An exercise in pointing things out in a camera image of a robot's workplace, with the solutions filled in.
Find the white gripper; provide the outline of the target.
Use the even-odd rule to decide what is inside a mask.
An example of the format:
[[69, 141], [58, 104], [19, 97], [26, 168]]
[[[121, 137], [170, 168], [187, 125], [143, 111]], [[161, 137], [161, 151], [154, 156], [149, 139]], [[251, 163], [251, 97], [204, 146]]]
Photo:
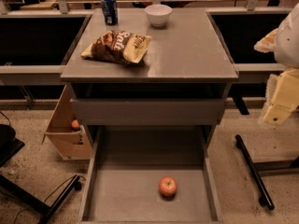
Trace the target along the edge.
[[[255, 45], [254, 49], [262, 53], [275, 50], [275, 38], [278, 28], [271, 31]], [[262, 121], [271, 125], [280, 125], [286, 121], [291, 112], [299, 106], [299, 70], [288, 69], [281, 73], [277, 80], [271, 104], [263, 114]]]

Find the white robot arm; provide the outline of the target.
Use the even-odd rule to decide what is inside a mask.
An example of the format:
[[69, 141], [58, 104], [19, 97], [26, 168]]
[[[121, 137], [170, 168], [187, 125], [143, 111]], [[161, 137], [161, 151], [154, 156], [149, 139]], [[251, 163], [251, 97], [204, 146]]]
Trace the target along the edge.
[[286, 67], [279, 76], [271, 75], [268, 79], [262, 114], [263, 122], [282, 124], [299, 106], [299, 4], [254, 49], [273, 52], [275, 60]]

